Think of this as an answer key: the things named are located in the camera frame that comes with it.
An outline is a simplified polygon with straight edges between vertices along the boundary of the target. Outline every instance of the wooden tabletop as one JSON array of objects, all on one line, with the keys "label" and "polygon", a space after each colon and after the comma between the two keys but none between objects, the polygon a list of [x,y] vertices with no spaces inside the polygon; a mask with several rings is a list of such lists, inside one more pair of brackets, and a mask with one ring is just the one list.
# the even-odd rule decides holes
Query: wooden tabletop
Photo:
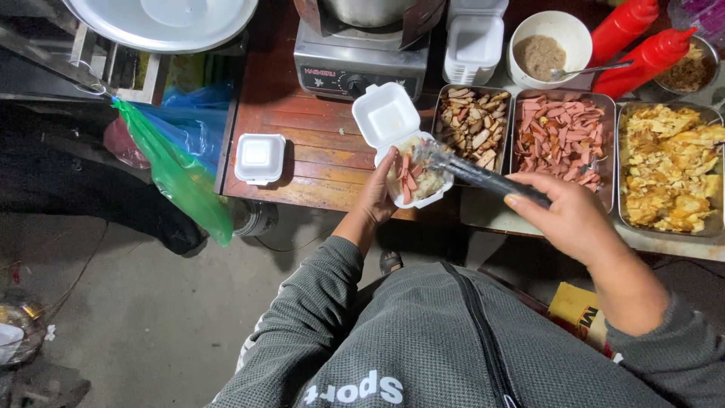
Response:
[{"label": "wooden tabletop", "polygon": [[[583,0],[511,0],[504,14],[507,38],[529,15],[546,9],[570,12],[590,29],[611,11],[608,6]],[[375,150],[360,136],[351,102],[319,99],[302,91],[293,57],[298,24],[292,0],[266,0],[260,2],[248,26],[246,67],[236,81],[241,87],[227,120],[216,192],[348,211],[373,170]],[[423,130],[431,128],[436,98],[444,85],[445,42],[444,25],[439,24],[431,34],[423,94],[416,102]],[[287,139],[280,180],[257,188],[234,176],[236,146],[244,133],[282,134]],[[443,199],[420,210],[398,210],[395,217],[448,224],[459,221],[459,210],[460,188],[454,187]]]}]

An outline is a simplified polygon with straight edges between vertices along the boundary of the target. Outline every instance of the cooking pot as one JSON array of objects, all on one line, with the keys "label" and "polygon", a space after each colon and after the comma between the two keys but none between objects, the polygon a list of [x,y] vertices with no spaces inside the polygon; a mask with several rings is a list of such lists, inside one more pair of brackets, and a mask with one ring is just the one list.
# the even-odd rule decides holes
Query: cooking pot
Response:
[{"label": "cooking pot", "polygon": [[328,13],[355,27],[383,27],[402,20],[403,12],[418,0],[321,0]]}]

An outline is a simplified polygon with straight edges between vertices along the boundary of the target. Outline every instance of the red squeeze bottle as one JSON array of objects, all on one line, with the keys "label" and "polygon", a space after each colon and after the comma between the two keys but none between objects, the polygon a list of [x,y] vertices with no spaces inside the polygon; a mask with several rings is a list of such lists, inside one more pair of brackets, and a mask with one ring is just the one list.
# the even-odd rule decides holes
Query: red squeeze bottle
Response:
[{"label": "red squeeze bottle", "polygon": [[625,68],[602,72],[592,83],[592,92],[618,99],[627,92],[656,77],[675,65],[689,51],[689,37],[697,30],[693,27],[682,32],[668,28],[647,38],[620,62],[634,60]]},{"label": "red squeeze bottle", "polygon": [[641,36],[660,13],[658,0],[627,0],[592,32],[592,58],[587,67],[599,67]]}]

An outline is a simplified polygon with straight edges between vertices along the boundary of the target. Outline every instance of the stove knob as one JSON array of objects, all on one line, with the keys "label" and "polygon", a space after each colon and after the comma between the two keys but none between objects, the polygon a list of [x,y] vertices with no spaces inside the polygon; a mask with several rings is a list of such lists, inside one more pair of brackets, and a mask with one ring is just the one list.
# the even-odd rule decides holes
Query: stove knob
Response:
[{"label": "stove knob", "polygon": [[370,82],[362,75],[353,75],[347,79],[347,92],[351,97],[357,99],[365,94],[365,88]]}]

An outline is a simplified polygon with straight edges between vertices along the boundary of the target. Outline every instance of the red plastic bag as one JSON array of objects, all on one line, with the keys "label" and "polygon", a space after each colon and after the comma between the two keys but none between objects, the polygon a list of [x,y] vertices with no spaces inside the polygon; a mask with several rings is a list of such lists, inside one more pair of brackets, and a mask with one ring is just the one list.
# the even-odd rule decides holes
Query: red plastic bag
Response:
[{"label": "red plastic bag", "polygon": [[138,149],[136,143],[128,134],[126,122],[120,116],[106,127],[103,132],[103,145],[113,153],[118,160],[135,168],[151,168],[151,163]]}]

